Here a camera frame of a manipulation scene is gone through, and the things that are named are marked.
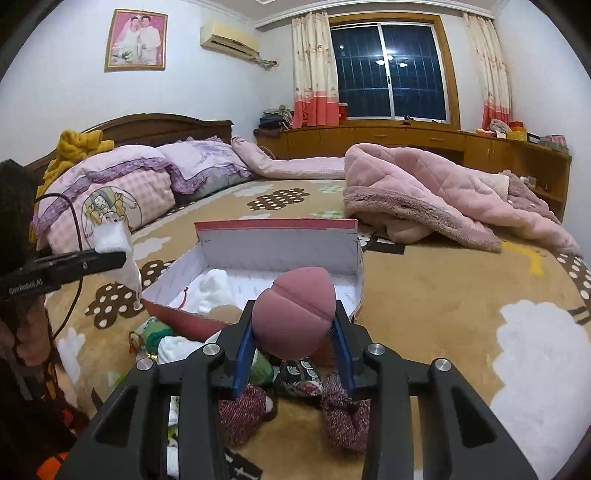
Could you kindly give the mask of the person's left hand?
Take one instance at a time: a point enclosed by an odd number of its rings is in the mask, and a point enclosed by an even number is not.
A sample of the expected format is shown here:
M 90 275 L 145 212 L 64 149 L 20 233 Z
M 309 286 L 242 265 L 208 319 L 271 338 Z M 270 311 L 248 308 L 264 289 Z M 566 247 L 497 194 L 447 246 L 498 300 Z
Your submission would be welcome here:
M 25 319 L 21 321 L 16 334 L 1 323 L 1 357 L 6 358 L 8 350 L 16 350 L 16 355 L 28 367 L 42 365 L 50 356 L 52 336 L 50 322 L 45 309 L 45 297 L 38 297 L 30 307 Z

